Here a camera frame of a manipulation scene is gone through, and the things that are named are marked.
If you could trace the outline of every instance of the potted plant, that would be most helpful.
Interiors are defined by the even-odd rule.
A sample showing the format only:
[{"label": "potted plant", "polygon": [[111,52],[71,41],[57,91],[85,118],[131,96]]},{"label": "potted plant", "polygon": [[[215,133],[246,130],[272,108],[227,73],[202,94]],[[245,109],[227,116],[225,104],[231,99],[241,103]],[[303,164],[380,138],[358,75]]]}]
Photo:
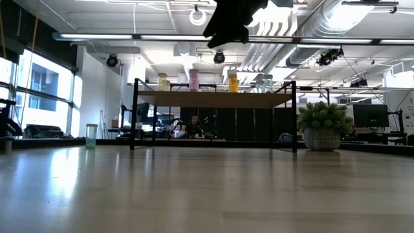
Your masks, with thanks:
[{"label": "potted plant", "polygon": [[346,106],[308,103],[299,112],[298,128],[310,150],[334,151],[339,148],[341,133],[349,134],[353,130],[353,119],[346,116]]}]

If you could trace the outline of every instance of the security camera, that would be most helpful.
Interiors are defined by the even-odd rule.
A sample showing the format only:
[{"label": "security camera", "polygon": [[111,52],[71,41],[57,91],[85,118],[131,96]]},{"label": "security camera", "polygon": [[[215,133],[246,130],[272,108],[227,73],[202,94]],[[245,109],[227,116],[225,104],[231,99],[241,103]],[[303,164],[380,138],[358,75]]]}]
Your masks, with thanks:
[{"label": "security camera", "polygon": [[110,54],[108,60],[106,61],[106,65],[108,67],[116,67],[119,64],[119,60],[117,58],[117,54]]},{"label": "security camera", "polygon": [[224,56],[224,54],[223,54],[222,51],[217,51],[215,53],[214,63],[216,63],[216,64],[222,64],[222,63],[224,63],[225,60],[226,60],[226,57]]},{"label": "security camera", "polygon": [[316,61],[319,66],[328,66],[336,61],[340,56],[343,56],[343,49],[330,49],[328,52],[321,53],[321,57]]}]

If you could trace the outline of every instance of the clear bottle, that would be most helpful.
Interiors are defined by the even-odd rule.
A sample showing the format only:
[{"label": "clear bottle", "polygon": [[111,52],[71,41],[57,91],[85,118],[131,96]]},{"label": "clear bottle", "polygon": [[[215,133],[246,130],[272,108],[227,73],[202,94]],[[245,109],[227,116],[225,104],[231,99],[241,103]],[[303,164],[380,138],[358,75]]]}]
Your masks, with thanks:
[{"label": "clear bottle", "polygon": [[229,81],[229,89],[228,92],[230,93],[238,93],[239,92],[239,80],[237,80],[236,74],[231,74],[228,77]]},{"label": "clear bottle", "polygon": [[256,82],[256,92],[257,93],[266,93],[265,91],[265,81],[259,80]]},{"label": "clear bottle", "polygon": [[98,129],[97,124],[86,125],[86,148],[95,148],[97,129]]},{"label": "clear bottle", "polygon": [[268,91],[273,92],[273,75],[266,74],[263,81],[265,81],[265,93]]},{"label": "clear bottle", "polygon": [[168,91],[167,87],[167,74],[158,73],[158,91]]},{"label": "clear bottle", "polygon": [[190,91],[198,92],[199,91],[199,70],[190,69]]}]

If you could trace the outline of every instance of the table surface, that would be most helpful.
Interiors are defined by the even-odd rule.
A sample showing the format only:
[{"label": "table surface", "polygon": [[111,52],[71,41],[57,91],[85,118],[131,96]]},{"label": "table surface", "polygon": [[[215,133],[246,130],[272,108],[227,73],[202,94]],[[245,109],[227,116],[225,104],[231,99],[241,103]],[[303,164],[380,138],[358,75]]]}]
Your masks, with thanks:
[{"label": "table surface", "polygon": [[290,100],[290,94],[170,91],[139,91],[138,97],[154,106],[247,109],[270,109]]},{"label": "table surface", "polygon": [[0,156],[0,232],[407,233],[414,160],[85,146]]}]

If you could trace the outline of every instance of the computer monitor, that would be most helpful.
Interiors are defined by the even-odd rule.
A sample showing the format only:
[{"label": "computer monitor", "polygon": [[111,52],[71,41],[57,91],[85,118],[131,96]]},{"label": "computer monitor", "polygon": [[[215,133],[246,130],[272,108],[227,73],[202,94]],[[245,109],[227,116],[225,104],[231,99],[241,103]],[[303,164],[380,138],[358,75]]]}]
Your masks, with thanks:
[{"label": "computer monitor", "polygon": [[[136,122],[148,122],[149,103],[136,105]],[[129,123],[132,123],[132,112],[129,114]]]},{"label": "computer monitor", "polygon": [[383,104],[354,104],[355,127],[389,127],[388,106]]}]

